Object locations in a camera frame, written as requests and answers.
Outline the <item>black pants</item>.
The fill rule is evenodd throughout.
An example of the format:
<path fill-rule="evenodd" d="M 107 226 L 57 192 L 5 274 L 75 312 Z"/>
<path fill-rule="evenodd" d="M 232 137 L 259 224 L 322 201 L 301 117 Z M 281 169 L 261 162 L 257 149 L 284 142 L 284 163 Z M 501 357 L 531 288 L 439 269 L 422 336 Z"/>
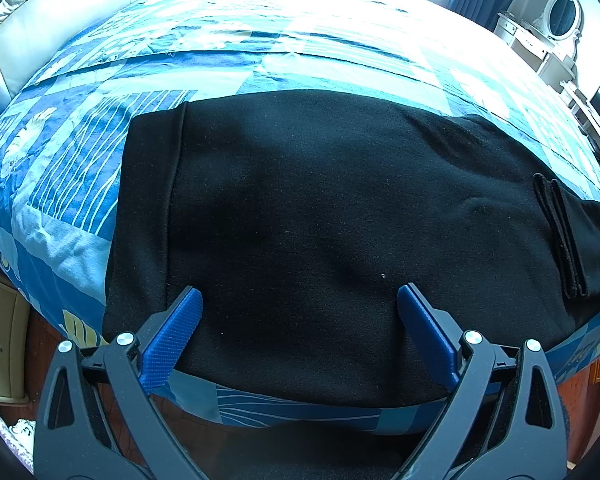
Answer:
<path fill-rule="evenodd" d="M 193 287 L 182 372 L 402 408 L 443 394 L 396 310 L 406 284 L 490 341 L 553 347 L 600 312 L 600 202 L 477 115 L 298 90 L 131 120 L 105 337 Z"/>

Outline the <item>cream bedside nightstand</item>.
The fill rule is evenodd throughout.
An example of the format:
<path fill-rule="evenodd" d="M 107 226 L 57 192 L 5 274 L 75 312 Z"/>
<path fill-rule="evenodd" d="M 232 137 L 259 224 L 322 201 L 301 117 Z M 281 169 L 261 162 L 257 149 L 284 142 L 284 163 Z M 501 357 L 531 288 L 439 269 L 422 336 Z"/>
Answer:
<path fill-rule="evenodd" d="M 24 357 L 30 306 L 0 269 L 0 405 L 28 403 Z"/>

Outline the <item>blue patterned bed sheet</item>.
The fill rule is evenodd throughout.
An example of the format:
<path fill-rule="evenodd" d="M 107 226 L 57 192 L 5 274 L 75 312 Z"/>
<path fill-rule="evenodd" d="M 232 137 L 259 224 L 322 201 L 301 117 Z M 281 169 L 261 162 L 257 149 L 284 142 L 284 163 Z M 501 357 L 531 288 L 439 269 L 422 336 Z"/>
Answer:
<path fill-rule="evenodd" d="M 69 39 L 1 112 L 0 268 L 76 344 L 100 344 L 131 118 L 284 89 L 480 115 L 600 201 L 600 166 L 558 95 L 502 40 L 441 6 L 136 0 Z"/>

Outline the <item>white dresser table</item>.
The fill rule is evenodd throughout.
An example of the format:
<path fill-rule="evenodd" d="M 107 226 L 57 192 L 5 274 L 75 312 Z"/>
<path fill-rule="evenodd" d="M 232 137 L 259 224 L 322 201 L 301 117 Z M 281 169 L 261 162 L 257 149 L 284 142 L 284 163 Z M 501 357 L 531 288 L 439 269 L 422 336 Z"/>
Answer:
<path fill-rule="evenodd" d="M 560 53 L 556 44 L 531 25 L 520 24 L 507 12 L 501 12 L 494 34 L 556 92 L 562 92 L 563 84 L 576 81 L 572 58 L 567 53 Z"/>

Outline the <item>white oval vanity mirror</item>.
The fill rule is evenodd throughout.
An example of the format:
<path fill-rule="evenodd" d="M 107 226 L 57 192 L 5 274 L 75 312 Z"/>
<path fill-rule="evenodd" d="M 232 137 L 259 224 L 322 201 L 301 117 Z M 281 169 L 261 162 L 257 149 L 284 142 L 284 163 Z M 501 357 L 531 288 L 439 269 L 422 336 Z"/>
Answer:
<path fill-rule="evenodd" d="M 542 34 L 554 44 L 563 58 L 577 58 L 581 38 L 583 10 L 579 0 L 547 0 L 536 19 Z"/>

